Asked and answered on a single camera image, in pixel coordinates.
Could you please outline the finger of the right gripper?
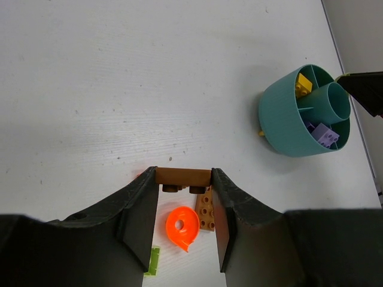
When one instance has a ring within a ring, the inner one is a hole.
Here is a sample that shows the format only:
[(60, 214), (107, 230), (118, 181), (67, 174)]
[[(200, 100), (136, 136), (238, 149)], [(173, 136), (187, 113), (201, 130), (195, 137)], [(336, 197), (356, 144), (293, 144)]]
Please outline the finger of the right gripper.
[(349, 73), (337, 83), (372, 117), (382, 117), (383, 74), (378, 72)]

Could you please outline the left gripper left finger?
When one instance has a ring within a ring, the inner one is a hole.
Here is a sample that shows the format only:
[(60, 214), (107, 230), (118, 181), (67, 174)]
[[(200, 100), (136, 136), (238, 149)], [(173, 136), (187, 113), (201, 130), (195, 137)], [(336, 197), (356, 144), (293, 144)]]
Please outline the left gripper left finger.
[(2, 215), (1, 285), (141, 286), (159, 195), (155, 171), (62, 221)]

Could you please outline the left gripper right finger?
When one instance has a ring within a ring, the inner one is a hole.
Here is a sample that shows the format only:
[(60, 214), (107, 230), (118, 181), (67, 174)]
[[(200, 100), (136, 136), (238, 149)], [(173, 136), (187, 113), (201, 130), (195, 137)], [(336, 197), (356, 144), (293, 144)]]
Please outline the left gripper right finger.
[(381, 286), (381, 209), (278, 212), (213, 169), (218, 259), (227, 286)]

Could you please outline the small yellow lego brick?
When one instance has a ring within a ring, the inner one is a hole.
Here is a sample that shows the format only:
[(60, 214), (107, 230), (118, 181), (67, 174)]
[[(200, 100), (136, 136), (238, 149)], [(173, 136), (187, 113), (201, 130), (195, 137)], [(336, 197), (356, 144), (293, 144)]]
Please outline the small yellow lego brick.
[(302, 73), (299, 73), (295, 83), (296, 99), (307, 96), (312, 91), (312, 82), (307, 79)]

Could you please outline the light purple square lego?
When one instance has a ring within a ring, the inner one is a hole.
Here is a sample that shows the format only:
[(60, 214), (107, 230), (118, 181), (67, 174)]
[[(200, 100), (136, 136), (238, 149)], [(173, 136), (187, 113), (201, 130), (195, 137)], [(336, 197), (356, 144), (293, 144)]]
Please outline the light purple square lego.
[(311, 135), (321, 146), (325, 148), (330, 148), (339, 139), (339, 135), (323, 123), (320, 123), (311, 132)]

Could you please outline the small brown lego plate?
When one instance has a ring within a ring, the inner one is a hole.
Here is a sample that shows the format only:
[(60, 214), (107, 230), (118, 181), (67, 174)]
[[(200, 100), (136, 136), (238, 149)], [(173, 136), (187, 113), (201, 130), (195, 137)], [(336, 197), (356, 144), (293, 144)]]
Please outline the small brown lego plate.
[(205, 194), (211, 186), (211, 170), (156, 167), (156, 183), (165, 193), (177, 193), (189, 187), (191, 194)]

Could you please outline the dark purple long lego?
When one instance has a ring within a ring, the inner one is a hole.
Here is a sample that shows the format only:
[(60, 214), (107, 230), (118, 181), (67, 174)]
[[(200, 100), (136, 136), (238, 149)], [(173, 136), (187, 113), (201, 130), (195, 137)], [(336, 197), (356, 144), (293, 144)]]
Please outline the dark purple long lego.
[(304, 120), (303, 123), (309, 133), (312, 133), (316, 129), (316, 127), (310, 121)]

